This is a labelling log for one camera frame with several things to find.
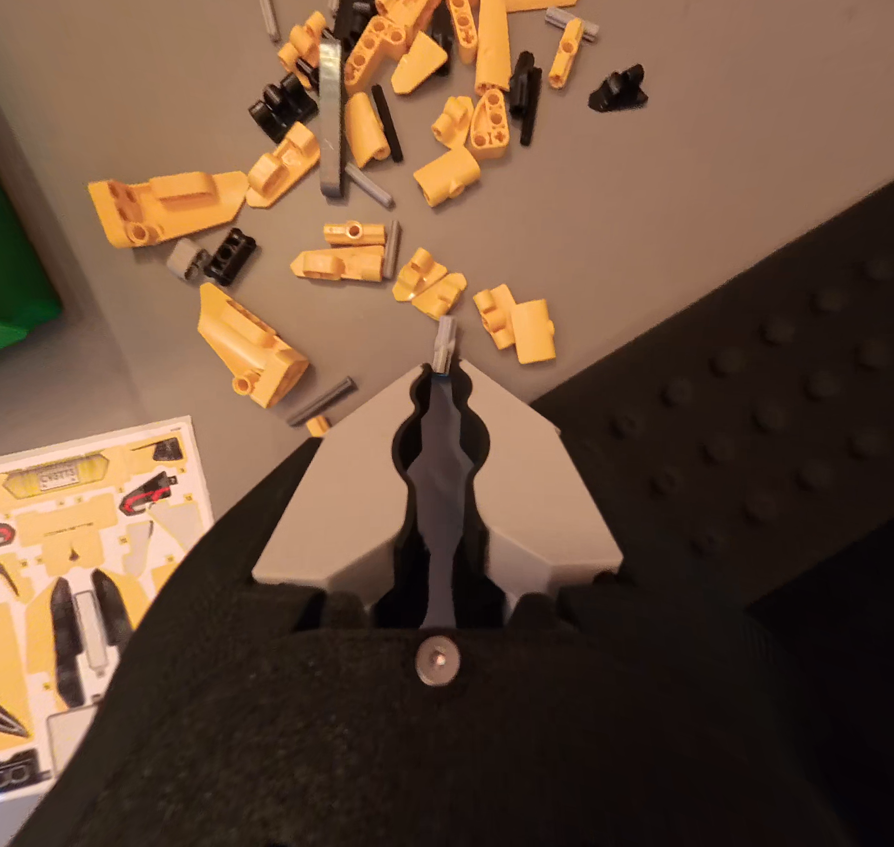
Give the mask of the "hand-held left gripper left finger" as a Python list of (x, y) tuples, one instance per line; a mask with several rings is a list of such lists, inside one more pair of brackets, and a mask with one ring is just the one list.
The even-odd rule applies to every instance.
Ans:
[(366, 607), (427, 595), (431, 556), (408, 467), (431, 376), (429, 364), (413, 367), (318, 441), (255, 563), (257, 583), (350, 593)]

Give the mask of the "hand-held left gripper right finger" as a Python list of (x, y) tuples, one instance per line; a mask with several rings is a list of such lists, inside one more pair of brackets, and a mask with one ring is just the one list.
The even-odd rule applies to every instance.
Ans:
[(468, 361), (456, 367), (467, 510), (484, 531), (482, 573), (512, 609), (619, 573), (620, 547), (562, 442), (561, 431)]

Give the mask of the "pile of yellow brick pieces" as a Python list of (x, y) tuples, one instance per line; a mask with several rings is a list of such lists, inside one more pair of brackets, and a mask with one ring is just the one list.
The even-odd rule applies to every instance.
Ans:
[(88, 194), (110, 245), (137, 250), (176, 240), (166, 261), (183, 282), (199, 278), (198, 334), (231, 375), (236, 394), (264, 409), (278, 404), (307, 371), (307, 358), (226, 293), (257, 249), (233, 227), (208, 252), (192, 236), (232, 223), (244, 206), (268, 210), (307, 176), (319, 175), (319, 52), (324, 31), (341, 41), (344, 71), (343, 176), (386, 210), (393, 196), (364, 171), (403, 154), (383, 87), (374, 78), (395, 63), (393, 94), (406, 97), (448, 74), (453, 54), (475, 68), (474, 92), (449, 96), (431, 127), (444, 148), (413, 173), (431, 208), (460, 197), (484, 161), (510, 147), (510, 124), (530, 147), (546, 84), (565, 89), (582, 43), (599, 28), (569, 10), (577, 0), (329, 0), (291, 27), (277, 57), (284, 77), (249, 108), (274, 145), (248, 172), (188, 171), (140, 183), (99, 180)]

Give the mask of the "black studded mat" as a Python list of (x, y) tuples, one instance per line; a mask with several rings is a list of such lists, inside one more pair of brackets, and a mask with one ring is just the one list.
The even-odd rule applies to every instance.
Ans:
[(532, 406), (749, 604), (892, 519), (892, 328), (889, 183)]

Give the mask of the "pale paper sheet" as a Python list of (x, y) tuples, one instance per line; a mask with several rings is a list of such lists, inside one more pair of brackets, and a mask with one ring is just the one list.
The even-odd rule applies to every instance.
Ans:
[(189, 416), (2, 455), (2, 804), (52, 787), (213, 521)]

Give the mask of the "green plastic bin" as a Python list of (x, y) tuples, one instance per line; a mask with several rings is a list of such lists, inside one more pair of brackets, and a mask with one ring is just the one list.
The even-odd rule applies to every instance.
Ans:
[(57, 319), (61, 299), (4, 187), (1, 188), (1, 349)]

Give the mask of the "black brick beam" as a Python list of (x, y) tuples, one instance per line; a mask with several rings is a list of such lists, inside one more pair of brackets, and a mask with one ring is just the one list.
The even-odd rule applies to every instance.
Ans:
[(334, 201), (344, 196), (344, 59), (341, 41), (324, 31), (319, 52), (319, 178), (323, 195)]

